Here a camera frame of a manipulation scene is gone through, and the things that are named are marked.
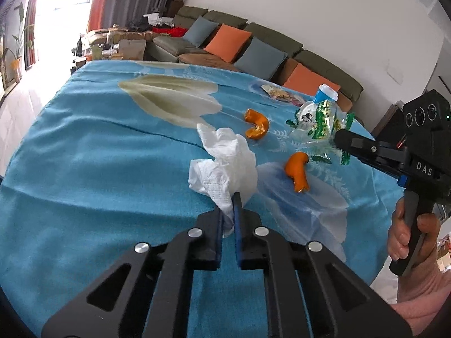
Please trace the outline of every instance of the black handle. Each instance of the black handle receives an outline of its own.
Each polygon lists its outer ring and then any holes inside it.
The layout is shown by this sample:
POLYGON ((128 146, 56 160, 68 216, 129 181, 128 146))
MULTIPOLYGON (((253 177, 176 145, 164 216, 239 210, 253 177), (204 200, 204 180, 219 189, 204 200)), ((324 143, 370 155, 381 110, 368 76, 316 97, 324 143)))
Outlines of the black handle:
POLYGON ((425 240, 425 234, 418 230, 417 218, 421 214, 429 214, 435 202, 419 196, 412 190, 404 190, 404 222, 410 227, 409 255, 406 259, 399 259, 390 263, 390 270, 398 276, 409 274, 418 253, 425 240))

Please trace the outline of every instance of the metal pivot bolt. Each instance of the metal pivot bolt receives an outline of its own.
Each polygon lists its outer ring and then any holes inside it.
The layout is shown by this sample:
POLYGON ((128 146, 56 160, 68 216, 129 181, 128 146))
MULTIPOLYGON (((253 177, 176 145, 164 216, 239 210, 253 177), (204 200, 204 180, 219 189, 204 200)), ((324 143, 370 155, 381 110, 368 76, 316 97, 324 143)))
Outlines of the metal pivot bolt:
POLYGON ((188 236, 189 237, 201 237, 203 234, 203 231, 199 228, 192 228, 188 230, 188 236))
POLYGON ((135 252, 137 253, 145 253, 149 250, 148 243, 138 243, 135 245, 135 252))
POLYGON ((322 250, 322 244, 318 241, 311 241, 308 243, 308 249, 312 252, 320 252, 322 250))
POLYGON ((259 226, 254 230, 254 232, 257 236, 267 236, 267 234, 269 234, 269 230, 263 226, 259 226))

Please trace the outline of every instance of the tiled floor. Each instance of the tiled floor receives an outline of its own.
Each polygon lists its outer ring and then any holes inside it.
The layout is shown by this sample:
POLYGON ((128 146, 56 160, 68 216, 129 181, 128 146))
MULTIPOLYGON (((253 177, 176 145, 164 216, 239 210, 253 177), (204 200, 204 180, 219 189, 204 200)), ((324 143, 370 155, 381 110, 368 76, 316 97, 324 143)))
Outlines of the tiled floor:
POLYGON ((69 64, 38 63, 0 107, 0 175, 41 109, 70 76, 69 64))

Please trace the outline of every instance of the green plant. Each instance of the green plant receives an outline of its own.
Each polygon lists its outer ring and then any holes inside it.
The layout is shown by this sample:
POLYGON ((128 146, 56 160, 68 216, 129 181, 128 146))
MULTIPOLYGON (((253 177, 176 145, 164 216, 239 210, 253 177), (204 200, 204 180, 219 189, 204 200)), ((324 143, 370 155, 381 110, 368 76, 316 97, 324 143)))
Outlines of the green plant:
MULTIPOLYGON (((30 29, 31 31, 33 31, 34 29, 34 24, 28 25, 26 27, 24 27, 22 29, 22 22, 23 19, 25 18, 25 9, 23 8, 23 3, 21 2, 20 5, 16 6, 14 8, 15 10, 19 10, 19 18, 20 18, 20 22, 19 22, 19 34, 14 35, 12 34, 14 40, 16 41, 16 48, 15 51, 13 51, 11 48, 6 47, 5 50, 3 51, 3 57, 5 57, 6 53, 11 52, 11 54, 14 56, 15 60, 18 60, 19 58, 21 58, 21 51, 22 51, 22 41, 23 41, 23 34, 30 29)), ((33 48, 33 41, 32 40, 28 40, 25 42, 26 46, 30 49, 34 49, 33 48)))

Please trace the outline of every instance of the crumpled white tissue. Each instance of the crumpled white tissue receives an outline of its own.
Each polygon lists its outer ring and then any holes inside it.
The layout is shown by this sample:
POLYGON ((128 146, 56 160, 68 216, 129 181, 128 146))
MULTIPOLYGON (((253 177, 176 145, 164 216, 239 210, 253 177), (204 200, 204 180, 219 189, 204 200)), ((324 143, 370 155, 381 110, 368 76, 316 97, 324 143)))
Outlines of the crumpled white tissue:
POLYGON ((233 232, 232 195, 240 192, 243 205, 257 190, 255 154, 246 139, 230 128, 214 130, 198 123, 202 144, 215 160, 191 160, 189 188, 208 195, 225 214, 224 236, 233 232))

